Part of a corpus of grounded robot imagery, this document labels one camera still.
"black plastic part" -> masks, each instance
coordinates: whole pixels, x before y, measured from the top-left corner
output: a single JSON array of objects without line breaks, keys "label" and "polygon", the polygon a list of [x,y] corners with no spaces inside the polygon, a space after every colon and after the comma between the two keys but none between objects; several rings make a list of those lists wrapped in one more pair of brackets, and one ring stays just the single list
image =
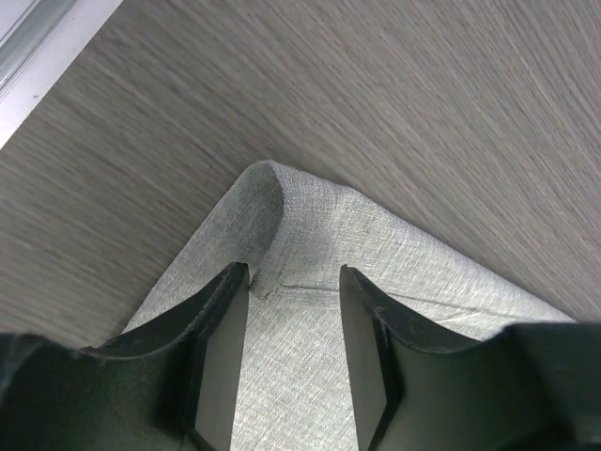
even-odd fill
[{"label": "black plastic part", "polygon": [[248,282],[231,264],[98,349],[0,334],[0,449],[229,449]]},{"label": "black plastic part", "polygon": [[479,343],[352,268],[340,297],[361,451],[601,447],[601,325],[518,324]]}]

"wood grain surface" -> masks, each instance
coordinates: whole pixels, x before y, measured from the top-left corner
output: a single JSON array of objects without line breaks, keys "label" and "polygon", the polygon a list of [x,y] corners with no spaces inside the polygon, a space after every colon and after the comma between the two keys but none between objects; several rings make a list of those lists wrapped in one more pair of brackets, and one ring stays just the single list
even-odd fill
[{"label": "wood grain surface", "polygon": [[0,328],[116,334],[249,164],[601,319],[601,4],[125,0],[0,150]]}]

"gray fabric surface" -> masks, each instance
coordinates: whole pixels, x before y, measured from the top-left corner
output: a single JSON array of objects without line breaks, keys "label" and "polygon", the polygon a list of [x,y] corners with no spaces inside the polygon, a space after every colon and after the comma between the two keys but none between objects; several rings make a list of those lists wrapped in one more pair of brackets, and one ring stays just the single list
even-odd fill
[{"label": "gray fabric surface", "polygon": [[136,327],[249,264],[250,312],[232,449],[356,449],[340,266],[484,339],[515,321],[570,320],[358,192],[277,163],[249,167],[150,291]]}]

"gray wood grain laminate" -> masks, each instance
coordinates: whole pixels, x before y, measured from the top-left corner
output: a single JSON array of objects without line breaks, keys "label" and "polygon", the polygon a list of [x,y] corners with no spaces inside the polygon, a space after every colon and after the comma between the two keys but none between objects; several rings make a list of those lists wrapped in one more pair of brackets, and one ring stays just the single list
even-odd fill
[{"label": "gray wood grain laminate", "polygon": [[601,319],[601,4],[125,0],[0,151],[0,328],[98,344],[271,158]]}]

